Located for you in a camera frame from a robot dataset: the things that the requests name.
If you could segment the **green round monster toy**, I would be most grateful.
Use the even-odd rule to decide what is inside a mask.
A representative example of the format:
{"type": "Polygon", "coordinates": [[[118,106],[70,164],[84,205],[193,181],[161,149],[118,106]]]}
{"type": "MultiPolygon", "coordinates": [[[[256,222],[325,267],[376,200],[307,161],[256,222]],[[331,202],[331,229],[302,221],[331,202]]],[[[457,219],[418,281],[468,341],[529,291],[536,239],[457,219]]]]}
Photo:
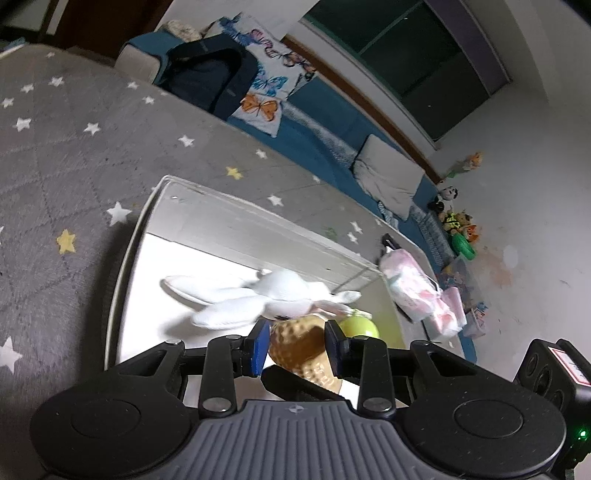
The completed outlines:
{"type": "Polygon", "coordinates": [[[359,311],[355,311],[352,315],[339,321],[339,327],[349,338],[356,336],[380,338],[379,329],[372,318],[359,311]]]}

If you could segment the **white plush rabbit toy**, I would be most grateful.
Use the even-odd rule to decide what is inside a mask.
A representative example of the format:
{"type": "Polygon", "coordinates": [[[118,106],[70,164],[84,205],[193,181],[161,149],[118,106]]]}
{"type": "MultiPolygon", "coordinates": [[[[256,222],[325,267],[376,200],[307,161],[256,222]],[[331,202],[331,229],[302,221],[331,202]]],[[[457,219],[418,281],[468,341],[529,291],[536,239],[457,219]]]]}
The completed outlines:
{"type": "Polygon", "coordinates": [[[332,293],[325,283],[304,280],[285,269],[260,273],[259,279],[242,287],[214,289],[174,277],[162,279],[160,285],[197,310],[191,319],[193,326],[214,331],[249,326],[259,318],[297,319],[315,309],[346,315],[351,312],[349,305],[362,297],[356,290],[332,293]]]}

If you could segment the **pink wet wipes pack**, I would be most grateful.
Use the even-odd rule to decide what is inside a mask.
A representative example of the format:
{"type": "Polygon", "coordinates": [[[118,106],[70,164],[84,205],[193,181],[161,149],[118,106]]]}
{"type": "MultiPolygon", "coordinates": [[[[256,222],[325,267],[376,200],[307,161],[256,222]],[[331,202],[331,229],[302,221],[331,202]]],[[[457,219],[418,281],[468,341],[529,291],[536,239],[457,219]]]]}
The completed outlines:
{"type": "Polygon", "coordinates": [[[387,279],[394,303],[413,323],[436,312],[441,300],[439,288],[408,251],[388,250],[380,260],[379,269],[387,279]]]}

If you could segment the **open pink wipes pack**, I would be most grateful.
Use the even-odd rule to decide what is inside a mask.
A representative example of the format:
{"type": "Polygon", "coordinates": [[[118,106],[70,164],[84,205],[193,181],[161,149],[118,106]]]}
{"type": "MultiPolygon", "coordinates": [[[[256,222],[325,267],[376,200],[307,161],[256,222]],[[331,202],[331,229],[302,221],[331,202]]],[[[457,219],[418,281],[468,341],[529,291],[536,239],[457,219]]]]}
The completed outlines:
{"type": "Polygon", "coordinates": [[[433,313],[423,320],[428,337],[442,342],[460,333],[467,325],[460,290],[449,287],[435,300],[433,313]]]}

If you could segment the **white grey storage box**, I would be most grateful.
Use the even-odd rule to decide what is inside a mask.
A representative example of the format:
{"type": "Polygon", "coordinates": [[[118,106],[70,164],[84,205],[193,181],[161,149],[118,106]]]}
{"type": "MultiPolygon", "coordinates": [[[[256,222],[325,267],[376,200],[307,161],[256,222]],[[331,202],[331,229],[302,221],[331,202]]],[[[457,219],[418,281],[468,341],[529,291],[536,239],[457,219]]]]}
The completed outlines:
{"type": "Polygon", "coordinates": [[[362,294],[356,308],[372,314],[392,348],[410,339],[383,275],[373,263],[262,207],[173,177],[152,190],[124,252],[106,327],[110,367],[164,340],[198,346],[208,335],[180,322],[186,301],[160,282],[175,276],[197,286],[235,287],[260,270],[288,269],[334,292],[362,294]]]}

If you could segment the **yellow green plush toys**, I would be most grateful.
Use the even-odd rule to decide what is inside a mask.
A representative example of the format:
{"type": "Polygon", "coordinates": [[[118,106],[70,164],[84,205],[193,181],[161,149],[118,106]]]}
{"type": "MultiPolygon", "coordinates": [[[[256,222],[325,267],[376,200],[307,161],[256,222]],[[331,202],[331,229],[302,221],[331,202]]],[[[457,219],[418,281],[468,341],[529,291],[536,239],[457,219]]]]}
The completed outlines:
{"type": "Polygon", "coordinates": [[[461,234],[469,243],[475,243],[480,237],[478,226],[473,222],[473,217],[465,211],[448,210],[440,213],[438,218],[443,229],[451,236],[461,234]]]}

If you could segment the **grey beige cushion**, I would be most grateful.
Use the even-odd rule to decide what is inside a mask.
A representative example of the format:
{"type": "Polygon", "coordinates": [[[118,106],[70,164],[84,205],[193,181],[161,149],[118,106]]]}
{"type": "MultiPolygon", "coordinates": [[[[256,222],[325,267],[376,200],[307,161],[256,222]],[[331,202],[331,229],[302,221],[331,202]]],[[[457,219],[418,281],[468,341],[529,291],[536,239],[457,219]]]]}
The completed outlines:
{"type": "Polygon", "coordinates": [[[368,195],[406,221],[425,172],[399,150],[370,134],[356,155],[353,175],[368,195]]]}

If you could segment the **panda plush toy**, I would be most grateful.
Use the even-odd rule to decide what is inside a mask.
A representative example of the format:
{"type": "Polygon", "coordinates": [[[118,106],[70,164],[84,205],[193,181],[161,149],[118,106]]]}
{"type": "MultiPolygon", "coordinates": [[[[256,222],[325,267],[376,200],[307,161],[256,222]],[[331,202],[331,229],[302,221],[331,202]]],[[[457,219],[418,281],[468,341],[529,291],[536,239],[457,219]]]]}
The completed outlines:
{"type": "Polygon", "coordinates": [[[448,186],[440,190],[436,196],[428,203],[428,209],[440,214],[453,208],[453,201],[458,197],[458,189],[454,186],[448,186]]]}

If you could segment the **blue sofa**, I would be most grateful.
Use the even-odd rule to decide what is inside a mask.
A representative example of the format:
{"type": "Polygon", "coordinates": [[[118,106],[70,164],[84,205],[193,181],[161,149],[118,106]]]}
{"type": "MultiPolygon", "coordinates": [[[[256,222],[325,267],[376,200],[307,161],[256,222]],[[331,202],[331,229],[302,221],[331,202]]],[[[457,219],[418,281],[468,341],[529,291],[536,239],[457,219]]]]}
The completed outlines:
{"type": "Polygon", "coordinates": [[[370,134],[409,157],[335,89],[320,79],[301,86],[284,103],[280,130],[271,138],[232,115],[221,120],[157,85],[167,52],[183,43],[165,31],[147,33],[126,43],[115,63],[128,88],[143,92],[145,105],[180,106],[204,122],[204,131],[197,133],[186,122],[162,121],[157,138],[170,142],[171,149],[151,160],[157,175],[252,202],[373,263],[380,259],[384,234],[434,278],[454,260],[445,231],[428,209],[437,189],[426,173],[406,221],[356,181],[353,163],[370,134]]]}

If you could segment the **grey star pattern tablecloth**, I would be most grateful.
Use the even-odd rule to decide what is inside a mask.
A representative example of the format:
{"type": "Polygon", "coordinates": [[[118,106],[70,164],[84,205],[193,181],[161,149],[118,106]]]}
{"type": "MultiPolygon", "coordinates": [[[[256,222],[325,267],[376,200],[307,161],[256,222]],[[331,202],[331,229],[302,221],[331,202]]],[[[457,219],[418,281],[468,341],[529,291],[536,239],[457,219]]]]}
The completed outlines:
{"type": "Polygon", "coordinates": [[[157,87],[44,45],[1,62],[1,475],[42,473],[29,421],[102,369],[111,272],[158,181],[270,208],[369,260],[377,210],[252,134],[157,87]]]}

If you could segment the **dark blue backpack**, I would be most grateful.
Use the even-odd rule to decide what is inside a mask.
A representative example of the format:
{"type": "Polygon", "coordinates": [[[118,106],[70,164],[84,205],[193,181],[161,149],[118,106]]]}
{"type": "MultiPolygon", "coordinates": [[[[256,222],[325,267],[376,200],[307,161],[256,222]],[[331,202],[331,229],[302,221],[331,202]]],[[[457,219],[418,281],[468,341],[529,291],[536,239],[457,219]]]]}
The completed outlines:
{"type": "Polygon", "coordinates": [[[226,34],[178,45],[167,52],[157,85],[221,120],[238,110],[259,73],[256,56],[226,34]]]}

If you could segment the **butterfly print pillow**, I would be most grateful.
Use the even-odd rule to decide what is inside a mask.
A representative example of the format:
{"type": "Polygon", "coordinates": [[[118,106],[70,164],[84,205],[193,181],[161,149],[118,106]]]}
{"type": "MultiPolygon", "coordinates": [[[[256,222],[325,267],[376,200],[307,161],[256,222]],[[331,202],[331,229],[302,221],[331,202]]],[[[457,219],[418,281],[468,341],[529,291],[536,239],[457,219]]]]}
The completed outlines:
{"type": "Polygon", "coordinates": [[[245,13],[219,18],[206,30],[204,37],[218,34],[228,35],[257,61],[256,78],[232,117],[276,138],[284,103],[315,77],[315,67],[245,13]]]}

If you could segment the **green framed window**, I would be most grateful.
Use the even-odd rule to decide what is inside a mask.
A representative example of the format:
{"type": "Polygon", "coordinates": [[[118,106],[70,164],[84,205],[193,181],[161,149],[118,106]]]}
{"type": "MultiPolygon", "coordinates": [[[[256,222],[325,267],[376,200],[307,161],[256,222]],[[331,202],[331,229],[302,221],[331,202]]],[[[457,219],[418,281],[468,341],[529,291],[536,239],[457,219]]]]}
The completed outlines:
{"type": "Polygon", "coordinates": [[[438,141],[509,81],[463,1],[319,1],[305,16],[438,141]]]}

